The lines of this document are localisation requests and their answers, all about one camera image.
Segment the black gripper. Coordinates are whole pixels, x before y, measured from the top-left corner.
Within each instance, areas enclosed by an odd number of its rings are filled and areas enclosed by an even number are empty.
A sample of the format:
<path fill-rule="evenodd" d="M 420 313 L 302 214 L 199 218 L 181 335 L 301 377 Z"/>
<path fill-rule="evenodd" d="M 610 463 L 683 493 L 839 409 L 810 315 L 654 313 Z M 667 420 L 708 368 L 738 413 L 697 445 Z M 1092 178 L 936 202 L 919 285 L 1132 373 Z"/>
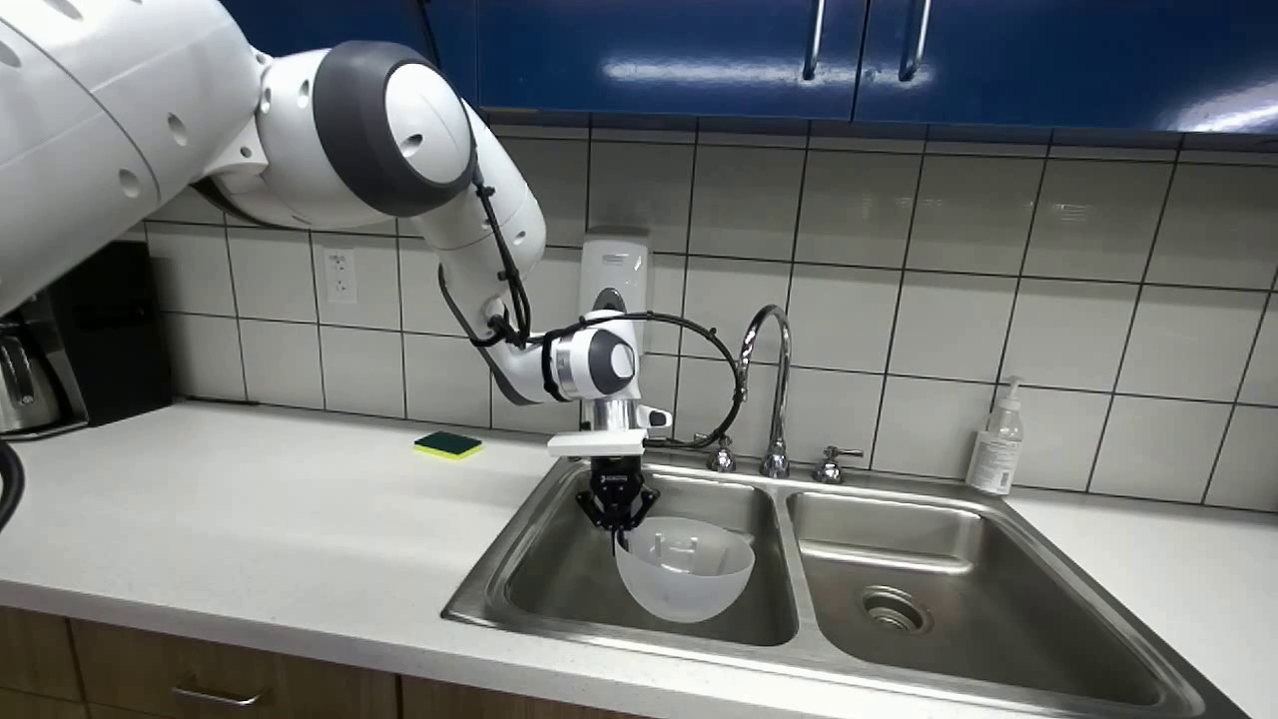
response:
<path fill-rule="evenodd" d="M 649 518 L 661 493 L 649 482 L 638 456 L 595 459 L 579 509 L 595 528 L 615 533 L 615 542 L 633 552 L 633 528 Z"/>

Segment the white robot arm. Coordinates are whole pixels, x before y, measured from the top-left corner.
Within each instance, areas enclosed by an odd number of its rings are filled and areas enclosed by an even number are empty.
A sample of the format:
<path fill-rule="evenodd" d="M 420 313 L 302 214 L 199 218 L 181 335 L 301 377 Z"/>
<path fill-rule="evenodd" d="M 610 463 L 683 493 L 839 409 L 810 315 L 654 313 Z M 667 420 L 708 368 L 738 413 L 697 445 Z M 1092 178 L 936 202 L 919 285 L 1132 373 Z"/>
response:
<path fill-rule="evenodd" d="M 498 391 L 595 409 L 550 445 L 593 463 L 582 517 L 615 540 L 649 518 L 634 313 L 602 296 L 531 324 L 545 208 L 432 60 L 393 40 L 271 58 L 221 0 L 0 0 L 0 313 L 187 187 L 267 227 L 417 227 Z"/>

